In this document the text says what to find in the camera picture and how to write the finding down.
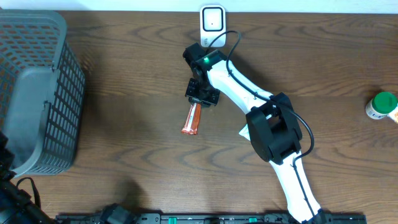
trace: wooden table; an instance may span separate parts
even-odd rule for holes
[[[245,117],[225,95],[202,110],[197,136],[180,133],[192,76],[182,53],[199,41],[199,13],[60,13],[87,95],[75,164],[34,177],[46,213],[115,202],[164,213],[287,209],[275,172],[238,135]],[[243,34],[237,68],[263,89],[288,94],[313,129],[315,149],[303,163],[321,206],[398,223],[398,125],[364,113],[376,93],[398,93],[398,17],[227,17],[228,29]],[[228,36],[225,53],[234,41]]]

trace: bottle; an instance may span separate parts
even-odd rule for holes
[[[396,96],[389,92],[377,94],[365,107],[366,114],[372,119],[382,119],[397,108]]]

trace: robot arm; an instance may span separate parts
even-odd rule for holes
[[[318,213],[320,205],[311,192],[301,159],[296,161],[297,171],[314,214],[312,214],[304,199],[299,180],[292,167],[293,159],[301,155],[299,140],[302,138],[302,133],[296,118],[293,118],[291,114],[284,110],[278,112],[275,106],[254,97],[252,93],[238,84],[229,76],[226,69],[226,57],[221,52],[215,50],[208,55],[204,55],[204,52],[201,52],[200,49],[199,45],[194,44],[187,48],[183,54],[184,59],[191,66],[195,80],[197,80],[195,86],[191,86],[191,89],[188,87],[186,96],[190,98],[191,102],[201,103],[205,106],[215,105],[216,101],[208,99],[218,99],[218,96],[214,96],[217,94],[216,90],[219,90],[240,107],[246,114],[248,121],[248,125],[244,128],[249,132],[246,137],[251,141],[259,156],[266,162],[270,162],[276,171],[285,192],[289,213],[299,222],[309,221]],[[289,98],[283,93],[273,96],[271,93],[260,89],[242,75],[230,61],[229,69],[240,82],[259,95],[265,98],[271,97],[273,100],[284,103],[284,105],[291,106]],[[279,115],[280,120],[278,124],[270,126],[267,119],[275,115]]]

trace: bottle label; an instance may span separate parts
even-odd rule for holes
[[[387,116],[388,114],[382,114],[377,112],[372,106],[371,100],[365,107],[366,114],[372,119],[382,119],[383,117]]]

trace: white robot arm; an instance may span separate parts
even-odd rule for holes
[[[216,104],[216,101],[211,101],[211,99],[215,98],[214,95],[217,94],[217,92],[214,93],[214,90],[211,89],[211,87],[213,87],[216,90],[219,90],[227,95],[243,111],[244,114],[250,113],[252,111],[252,108],[260,108],[261,106],[266,104],[265,101],[256,98],[252,93],[248,92],[238,82],[236,82],[236,80],[234,80],[232,76],[229,75],[226,68],[225,57],[221,52],[214,51],[206,56],[198,54],[196,57],[201,57],[201,60],[196,60],[195,62],[192,62],[192,55],[195,55],[194,51],[199,50],[197,46],[193,46],[187,48],[183,56],[188,64],[190,64],[194,73],[194,77],[196,78],[196,80],[199,80],[199,82],[196,83],[196,88],[198,88],[198,86],[200,85],[204,87],[202,87],[200,93],[196,95],[192,94],[192,88],[194,87],[191,86],[191,89],[190,87],[188,87],[186,96],[190,97],[190,101],[201,103],[205,106],[206,104]],[[258,95],[267,99],[273,96],[272,93],[262,90],[261,88],[250,82],[250,80],[248,80],[234,67],[231,61],[229,61],[229,69],[233,72],[235,78],[237,78],[241,83],[245,84],[251,90],[257,92]],[[206,95],[206,93],[210,93],[210,96],[212,97],[206,98],[204,96]],[[270,117],[272,117],[271,114],[266,114],[266,119],[269,119]],[[243,135],[245,138],[251,140],[249,133],[250,130],[247,125],[240,132],[240,134]],[[297,166],[297,172],[300,176],[303,190],[305,191],[305,194],[308,198],[308,203],[305,200],[303,190],[300,186],[295,170],[292,167],[293,159],[299,155],[301,155],[301,152],[298,149],[298,151],[296,152],[293,152],[289,155],[284,155],[282,160],[275,160],[276,163],[273,161],[272,158],[269,158],[269,156],[266,158],[264,158],[264,156],[260,156],[264,160],[267,159],[268,161],[266,161],[270,162],[271,166],[276,171],[280,184],[285,192],[289,213],[297,221],[304,222],[309,221],[311,218],[313,218],[318,213],[319,209],[321,209],[321,207],[319,203],[315,200],[311,192],[310,185],[308,184],[308,180],[304,173],[302,161],[301,159],[298,159],[295,165]]]

